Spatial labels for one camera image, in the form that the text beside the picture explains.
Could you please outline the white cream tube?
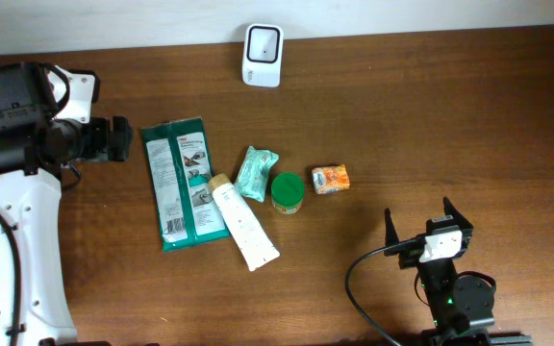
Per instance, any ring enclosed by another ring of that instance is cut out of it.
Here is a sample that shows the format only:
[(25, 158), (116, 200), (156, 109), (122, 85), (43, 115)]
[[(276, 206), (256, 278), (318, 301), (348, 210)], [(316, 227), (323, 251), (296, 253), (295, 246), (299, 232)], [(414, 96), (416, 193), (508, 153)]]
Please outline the white cream tube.
[(254, 212), (227, 176), (214, 176), (209, 180), (209, 188), (250, 271), (280, 257)]

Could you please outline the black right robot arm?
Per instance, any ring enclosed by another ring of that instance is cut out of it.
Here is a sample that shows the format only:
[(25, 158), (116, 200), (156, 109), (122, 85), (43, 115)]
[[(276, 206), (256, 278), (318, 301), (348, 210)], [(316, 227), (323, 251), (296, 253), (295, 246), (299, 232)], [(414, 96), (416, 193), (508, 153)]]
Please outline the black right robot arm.
[(454, 261), (466, 252), (473, 225), (442, 199), (444, 215), (426, 222), (425, 232), (401, 240), (390, 210), (385, 210), (386, 255), (397, 256), (399, 267), (417, 270), (415, 282), (423, 288), (435, 328), (421, 334), (423, 345), (531, 345), (525, 334), (490, 334), (496, 280), (475, 271), (458, 272)]

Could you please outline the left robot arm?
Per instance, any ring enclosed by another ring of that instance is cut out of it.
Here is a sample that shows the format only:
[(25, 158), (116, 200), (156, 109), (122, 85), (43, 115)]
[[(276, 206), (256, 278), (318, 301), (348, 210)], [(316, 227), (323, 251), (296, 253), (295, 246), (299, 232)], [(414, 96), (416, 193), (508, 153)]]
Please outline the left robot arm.
[(0, 345), (75, 345), (59, 211), (80, 161), (126, 161), (133, 131), (95, 117), (100, 80), (52, 63), (0, 66)]

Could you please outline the green lid seasoning jar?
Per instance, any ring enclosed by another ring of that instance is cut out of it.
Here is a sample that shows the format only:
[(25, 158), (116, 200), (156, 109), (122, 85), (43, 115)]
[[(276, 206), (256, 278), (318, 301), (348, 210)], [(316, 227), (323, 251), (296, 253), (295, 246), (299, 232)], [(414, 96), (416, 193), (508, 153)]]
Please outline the green lid seasoning jar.
[(302, 179), (285, 172), (276, 176), (271, 184), (271, 202), (273, 208), (282, 214), (294, 214), (302, 206), (305, 187)]

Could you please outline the teal tissue pack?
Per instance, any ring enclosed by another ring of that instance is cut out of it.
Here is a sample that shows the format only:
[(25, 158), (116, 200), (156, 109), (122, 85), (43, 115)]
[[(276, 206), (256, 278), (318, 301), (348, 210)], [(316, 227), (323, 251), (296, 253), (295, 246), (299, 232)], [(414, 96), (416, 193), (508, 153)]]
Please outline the teal tissue pack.
[(249, 146), (234, 187), (242, 197), (264, 202), (269, 173), (279, 155)]

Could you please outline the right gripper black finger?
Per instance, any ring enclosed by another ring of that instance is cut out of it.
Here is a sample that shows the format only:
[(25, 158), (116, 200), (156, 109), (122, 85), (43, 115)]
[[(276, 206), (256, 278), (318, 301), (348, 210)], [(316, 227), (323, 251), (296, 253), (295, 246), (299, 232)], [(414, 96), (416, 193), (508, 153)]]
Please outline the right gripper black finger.
[(451, 201), (444, 196), (442, 198), (443, 209), (446, 215), (453, 217), (453, 220), (457, 223), (463, 231), (473, 231), (473, 225), (454, 207)]
[(398, 254), (398, 249), (396, 245), (400, 242), (397, 231), (393, 224), (390, 209), (386, 208), (384, 210), (385, 216), (385, 247), (387, 250), (384, 252), (386, 256), (395, 256)]

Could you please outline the orange tissue pack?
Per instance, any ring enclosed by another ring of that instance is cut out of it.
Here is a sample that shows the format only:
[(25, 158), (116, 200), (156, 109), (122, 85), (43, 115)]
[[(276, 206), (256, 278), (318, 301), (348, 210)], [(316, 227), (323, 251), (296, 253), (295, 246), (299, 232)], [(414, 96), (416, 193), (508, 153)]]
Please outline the orange tissue pack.
[(314, 168), (312, 178), (315, 192), (320, 195), (350, 188), (350, 179), (344, 164)]

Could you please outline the green wipes packet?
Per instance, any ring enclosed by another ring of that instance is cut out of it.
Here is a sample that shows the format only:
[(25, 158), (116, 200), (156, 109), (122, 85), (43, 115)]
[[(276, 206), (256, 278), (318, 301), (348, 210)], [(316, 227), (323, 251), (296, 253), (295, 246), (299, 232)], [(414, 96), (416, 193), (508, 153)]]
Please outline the green wipes packet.
[(229, 237), (209, 188), (214, 171), (203, 119), (143, 128), (141, 139), (154, 188), (163, 251)]

